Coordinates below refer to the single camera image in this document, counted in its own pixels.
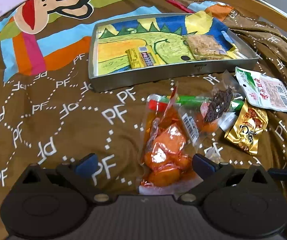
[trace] metal tray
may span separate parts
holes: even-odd
[[[182,15],[191,15],[191,14],[189,13],[145,14],[145,15],[131,16],[97,23],[93,28],[90,51],[89,51],[89,61],[88,61],[89,79],[91,82],[91,87],[94,89],[94,91],[103,92],[116,88],[128,87],[135,84],[141,84],[169,78],[224,72],[226,69],[230,72],[234,72],[236,66],[248,70],[252,70],[254,68],[259,57],[242,39],[240,39],[231,30],[228,30],[227,34],[234,41],[234,43],[239,49],[239,52],[244,56],[246,56],[247,59],[225,59],[225,60],[204,60],[204,61],[184,62],[184,63],[145,67],[139,69],[131,69],[123,72],[109,73],[99,76],[95,75],[94,73],[95,69],[93,67],[93,63],[97,62],[98,39],[96,35],[98,27],[121,21],[129,21],[129,20],[137,20],[137,19],[153,18],[153,17],[182,16]]]

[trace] yellow candy bar wrapper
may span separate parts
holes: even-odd
[[[257,155],[258,140],[267,124],[267,112],[249,105],[245,100],[236,123],[227,130],[225,138],[248,154]]]
[[[131,69],[160,65],[151,46],[132,48],[125,52],[128,54]]]

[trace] bedspread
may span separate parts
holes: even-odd
[[[0,204],[30,163],[54,168],[90,152],[98,170],[90,183],[111,193],[136,193],[139,133],[146,98],[210,90],[221,74],[174,78],[94,93],[88,79],[91,34],[96,22],[141,14],[204,10],[224,22],[259,55],[254,70],[287,87],[287,39],[276,29],[229,5],[186,0],[28,0],[0,18]],[[143,26],[154,31],[162,26]],[[237,168],[261,163],[287,166],[287,113],[267,111],[269,124],[250,156],[218,130],[200,145],[215,146]],[[277,182],[287,198],[287,183]],[[0,239],[7,232],[0,219]]]

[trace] red mouth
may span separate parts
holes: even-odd
[[[35,28],[35,2],[28,0],[22,7],[22,17],[30,26],[31,30]]]

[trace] screw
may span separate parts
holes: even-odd
[[[185,202],[193,202],[196,200],[196,196],[193,194],[189,194],[189,193],[183,194],[180,198],[182,201],[185,201]]]
[[[109,196],[107,194],[97,194],[93,197],[93,199],[96,201],[96,202],[100,202],[100,203],[103,203],[103,202],[106,202],[109,200]]]

